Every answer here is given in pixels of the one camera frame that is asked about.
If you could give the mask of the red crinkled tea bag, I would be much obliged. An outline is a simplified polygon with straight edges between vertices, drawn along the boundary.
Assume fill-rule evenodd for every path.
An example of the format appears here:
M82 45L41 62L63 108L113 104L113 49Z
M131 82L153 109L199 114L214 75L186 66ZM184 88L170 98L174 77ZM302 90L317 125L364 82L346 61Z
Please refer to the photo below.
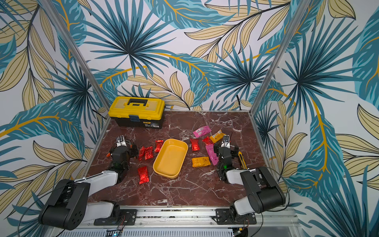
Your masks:
M145 159L145 147L142 146L139 150L139 154L138 154L138 159L140 161L144 160Z

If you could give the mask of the pink tea bag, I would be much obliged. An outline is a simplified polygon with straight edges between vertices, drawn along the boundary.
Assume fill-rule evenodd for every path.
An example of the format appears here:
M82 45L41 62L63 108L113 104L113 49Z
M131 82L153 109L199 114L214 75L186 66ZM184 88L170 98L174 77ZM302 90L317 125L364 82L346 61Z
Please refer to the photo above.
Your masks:
M213 144L206 145L206 151L207 151L207 154L208 154L208 157L209 157L211 163L214 166L216 166L217 163L219 162L219 158L214 151L214 145Z
M197 130L195 130L193 132L193 134L196 138L198 138L198 137L202 137L202 136L204 136L210 132L211 132L210 127L208 125L206 125L206 126L200 127Z

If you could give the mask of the yellow tea bag with labels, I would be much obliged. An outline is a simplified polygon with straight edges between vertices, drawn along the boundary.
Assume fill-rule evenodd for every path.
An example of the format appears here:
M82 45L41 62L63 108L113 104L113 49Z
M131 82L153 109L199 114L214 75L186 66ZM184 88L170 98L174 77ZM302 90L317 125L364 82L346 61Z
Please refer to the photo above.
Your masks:
M218 141L222 140L225 134L220 129L215 134L211 135L209 138L212 141L213 144L217 143Z

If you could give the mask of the small red tea bag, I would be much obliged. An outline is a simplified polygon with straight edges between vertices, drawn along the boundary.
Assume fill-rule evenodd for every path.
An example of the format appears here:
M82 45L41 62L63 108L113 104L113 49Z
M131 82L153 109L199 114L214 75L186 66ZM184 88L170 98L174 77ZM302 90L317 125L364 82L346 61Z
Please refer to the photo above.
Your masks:
M209 137L205 137L203 140L203 143L208 146L208 145L213 145L212 140Z

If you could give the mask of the large red tea bag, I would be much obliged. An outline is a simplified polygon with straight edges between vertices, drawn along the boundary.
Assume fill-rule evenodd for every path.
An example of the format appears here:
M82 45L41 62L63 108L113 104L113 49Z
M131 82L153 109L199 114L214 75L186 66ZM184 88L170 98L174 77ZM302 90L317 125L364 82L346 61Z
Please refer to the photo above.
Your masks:
M190 139L191 142L191 150L196 152L200 150L199 140L198 139Z

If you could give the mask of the yellow plastic storage box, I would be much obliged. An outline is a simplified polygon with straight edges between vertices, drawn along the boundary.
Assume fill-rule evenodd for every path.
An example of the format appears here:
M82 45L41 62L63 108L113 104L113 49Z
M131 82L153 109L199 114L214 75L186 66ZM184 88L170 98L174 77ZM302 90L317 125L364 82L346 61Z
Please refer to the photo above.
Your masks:
M169 179L177 178L187 155L188 148L188 144L184 141L173 138L164 141L153 165L154 172Z

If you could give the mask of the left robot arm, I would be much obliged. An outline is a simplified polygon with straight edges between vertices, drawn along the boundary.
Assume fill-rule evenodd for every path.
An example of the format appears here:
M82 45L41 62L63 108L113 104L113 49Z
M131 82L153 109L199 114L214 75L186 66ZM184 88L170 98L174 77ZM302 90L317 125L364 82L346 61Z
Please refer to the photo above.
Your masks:
M83 222L95 225L119 225L125 219L115 201L89 203L88 198L105 188L119 184L130 168L130 159L138 148L129 141L117 142L110 150L111 165L99 174L78 180L58 182L38 216L41 225L73 230Z

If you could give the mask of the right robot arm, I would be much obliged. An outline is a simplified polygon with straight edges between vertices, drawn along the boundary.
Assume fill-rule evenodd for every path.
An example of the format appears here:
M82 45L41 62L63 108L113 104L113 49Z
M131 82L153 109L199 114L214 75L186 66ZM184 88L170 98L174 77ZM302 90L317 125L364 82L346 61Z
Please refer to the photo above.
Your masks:
M233 150L217 145L217 174L227 184L242 185L246 196L234 201L229 208L217 209L218 224L242 224L255 221L254 214L270 211L286 203L286 197L267 167L249 169L238 147Z

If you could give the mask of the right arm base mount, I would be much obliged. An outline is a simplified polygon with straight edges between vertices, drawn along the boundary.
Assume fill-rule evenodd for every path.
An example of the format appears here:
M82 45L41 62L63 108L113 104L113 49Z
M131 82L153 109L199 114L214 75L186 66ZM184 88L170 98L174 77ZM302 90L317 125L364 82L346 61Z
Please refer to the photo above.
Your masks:
M218 225L255 225L256 217L253 213L239 215L233 208L217 208L214 217Z

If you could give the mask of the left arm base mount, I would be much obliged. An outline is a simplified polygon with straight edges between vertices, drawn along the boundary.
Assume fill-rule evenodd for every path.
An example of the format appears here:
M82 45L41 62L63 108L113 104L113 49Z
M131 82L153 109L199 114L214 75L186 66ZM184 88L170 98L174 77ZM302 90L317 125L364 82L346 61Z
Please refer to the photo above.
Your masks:
M117 214L107 218L95 219L95 226L134 226L137 209L121 209Z

